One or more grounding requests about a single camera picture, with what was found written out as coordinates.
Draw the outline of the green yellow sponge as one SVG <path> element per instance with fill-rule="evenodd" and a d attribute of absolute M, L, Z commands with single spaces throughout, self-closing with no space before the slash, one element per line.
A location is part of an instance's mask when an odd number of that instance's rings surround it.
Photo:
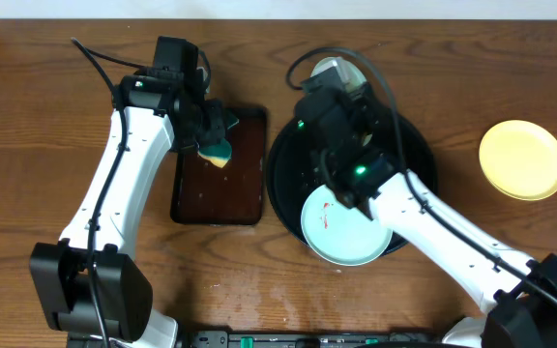
<path fill-rule="evenodd" d="M 226 131 L 230 131 L 239 124 L 239 119 L 230 111 L 225 111 Z M 217 144 L 200 147 L 197 154 L 218 168 L 224 168 L 232 156 L 232 146 L 225 139 L 221 139 Z"/>

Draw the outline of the pale green plate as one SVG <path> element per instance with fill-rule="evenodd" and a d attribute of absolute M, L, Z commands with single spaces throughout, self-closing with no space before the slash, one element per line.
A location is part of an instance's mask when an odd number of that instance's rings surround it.
<path fill-rule="evenodd" d="M 319 61 L 313 68 L 310 76 L 314 77 L 322 72 L 335 68 L 347 92 L 353 92 L 366 83 L 365 75 L 351 62 L 342 57 L 326 57 Z"/>

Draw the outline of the light blue plate front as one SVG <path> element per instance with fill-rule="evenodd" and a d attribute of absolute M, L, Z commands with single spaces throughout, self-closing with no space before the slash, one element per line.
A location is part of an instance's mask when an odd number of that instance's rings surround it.
<path fill-rule="evenodd" d="M 315 189 L 301 212 L 301 228 L 310 246 L 323 259 L 340 266 L 361 266 L 382 255 L 393 232 L 357 208 L 347 209 L 326 187 Z"/>

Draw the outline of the yellow plate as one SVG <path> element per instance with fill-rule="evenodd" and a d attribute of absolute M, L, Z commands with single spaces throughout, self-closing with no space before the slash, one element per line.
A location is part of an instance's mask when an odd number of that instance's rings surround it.
<path fill-rule="evenodd" d="M 557 192 L 557 139 L 537 124 L 493 126 L 481 140 L 479 162 L 487 180 L 512 198 L 537 201 Z"/>

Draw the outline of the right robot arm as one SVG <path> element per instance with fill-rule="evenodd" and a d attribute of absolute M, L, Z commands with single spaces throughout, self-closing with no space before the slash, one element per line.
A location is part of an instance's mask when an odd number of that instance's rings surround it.
<path fill-rule="evenodd" d="M 457 347 L 557 347 L 557 255 L 537 261 L 439 199 L 406 162 L 402 120 L 369 83 L 301 85 L 296 118 L 315 141 L 316 174 L 347 209 L 400 235 L 460 285 L 484 314 L 445 336 Z"/>

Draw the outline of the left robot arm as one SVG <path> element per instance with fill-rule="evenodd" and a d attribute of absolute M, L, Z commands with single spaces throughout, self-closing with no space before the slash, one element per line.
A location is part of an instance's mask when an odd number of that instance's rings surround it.
<path fill-rule="evenodd" d="M 80 347 L 173 347 L 178 323 L 153 308 L 134 262 L 140 218 L 163 158 L 223 141 L 210 71 L 145 68 L 116 86 L 109 138 L 90 187 L 55 244 L 38 243 L 32 280 L 47 325 Z"/>

